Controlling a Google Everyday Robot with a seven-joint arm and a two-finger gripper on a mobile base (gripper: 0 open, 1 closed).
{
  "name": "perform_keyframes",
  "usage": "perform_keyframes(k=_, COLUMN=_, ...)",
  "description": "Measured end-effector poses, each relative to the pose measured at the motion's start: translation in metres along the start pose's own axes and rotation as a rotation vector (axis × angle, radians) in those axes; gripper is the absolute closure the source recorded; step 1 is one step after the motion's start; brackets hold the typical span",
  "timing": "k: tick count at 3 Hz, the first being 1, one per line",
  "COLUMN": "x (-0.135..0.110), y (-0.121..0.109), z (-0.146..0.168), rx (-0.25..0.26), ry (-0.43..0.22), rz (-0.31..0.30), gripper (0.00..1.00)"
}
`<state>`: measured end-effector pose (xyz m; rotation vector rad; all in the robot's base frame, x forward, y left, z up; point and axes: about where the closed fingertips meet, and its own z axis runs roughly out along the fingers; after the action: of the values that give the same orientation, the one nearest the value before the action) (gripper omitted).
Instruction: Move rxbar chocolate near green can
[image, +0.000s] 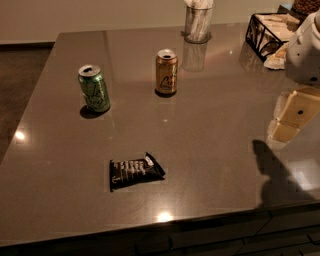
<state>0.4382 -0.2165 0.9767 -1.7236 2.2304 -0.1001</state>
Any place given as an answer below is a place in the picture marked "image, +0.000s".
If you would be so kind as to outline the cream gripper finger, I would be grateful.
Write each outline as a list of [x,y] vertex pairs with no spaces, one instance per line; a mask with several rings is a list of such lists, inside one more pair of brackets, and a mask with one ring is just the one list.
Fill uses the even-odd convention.
[[280,141],[283,143],[291,141],[298,133],[298,128],[289,125],[284,125],[277,121],[272,121],[269,125],[269,136],[273,140]]
[[300,88],[289,94],[280,114],[281,124],[302,128],[320,112],[320,90]]

